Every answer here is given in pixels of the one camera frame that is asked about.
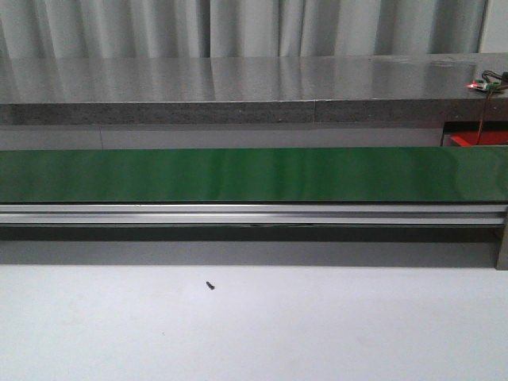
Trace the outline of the green conveyor belt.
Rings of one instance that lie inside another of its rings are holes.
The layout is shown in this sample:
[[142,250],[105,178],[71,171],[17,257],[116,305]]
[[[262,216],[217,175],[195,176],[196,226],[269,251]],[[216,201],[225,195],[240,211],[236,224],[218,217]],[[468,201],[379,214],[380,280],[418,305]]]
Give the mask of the green conveyor belt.
[[476,146],[4,151],[1,200],[506,202],[507,149]]

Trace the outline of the red plastic tray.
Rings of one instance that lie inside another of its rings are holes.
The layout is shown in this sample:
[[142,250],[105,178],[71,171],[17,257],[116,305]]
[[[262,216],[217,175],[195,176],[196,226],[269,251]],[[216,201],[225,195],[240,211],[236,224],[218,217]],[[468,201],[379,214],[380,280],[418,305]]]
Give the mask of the red plastic tray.
[[475,145],[507,145],[507,131],[487,131],[480,136],[474,132],[453,133],[450,136],[451,141],[461,147]]

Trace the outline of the grey stone counter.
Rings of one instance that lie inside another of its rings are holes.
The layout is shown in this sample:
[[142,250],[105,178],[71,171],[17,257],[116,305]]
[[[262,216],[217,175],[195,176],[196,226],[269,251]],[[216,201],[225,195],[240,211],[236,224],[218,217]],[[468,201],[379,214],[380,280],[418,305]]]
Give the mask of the grey stone counter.
[[489,69],[506,54],[4,59],[1,123],[505,121],[505,94],[467,88]]

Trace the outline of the small green circuit board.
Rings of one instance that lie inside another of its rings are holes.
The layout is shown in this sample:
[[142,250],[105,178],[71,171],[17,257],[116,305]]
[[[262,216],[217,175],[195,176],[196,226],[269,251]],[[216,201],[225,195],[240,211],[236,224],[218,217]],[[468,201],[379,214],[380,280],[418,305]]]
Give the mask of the small green circuit board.
[[477,90],[481,92],[499,92],[502,90],[501,83],[485,81],[483,79],[474,79],[468,85],[468,89]]

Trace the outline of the grey curtain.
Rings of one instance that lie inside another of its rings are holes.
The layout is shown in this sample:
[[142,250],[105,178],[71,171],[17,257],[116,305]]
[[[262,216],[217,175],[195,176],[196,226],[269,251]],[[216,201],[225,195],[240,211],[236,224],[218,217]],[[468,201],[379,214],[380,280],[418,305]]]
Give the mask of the grey curtain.
[[4,1],[1,55],[271,57],[476,52],[485,1]]

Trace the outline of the aluminium conveyor frame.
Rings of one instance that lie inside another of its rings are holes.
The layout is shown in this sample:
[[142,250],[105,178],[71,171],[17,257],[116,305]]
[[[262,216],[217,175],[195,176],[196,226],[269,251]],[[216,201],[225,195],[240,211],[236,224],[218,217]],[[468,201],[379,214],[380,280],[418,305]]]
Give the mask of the aluminium conveyor frame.
[[504,270],[507,205],[7,204],[1,261]]

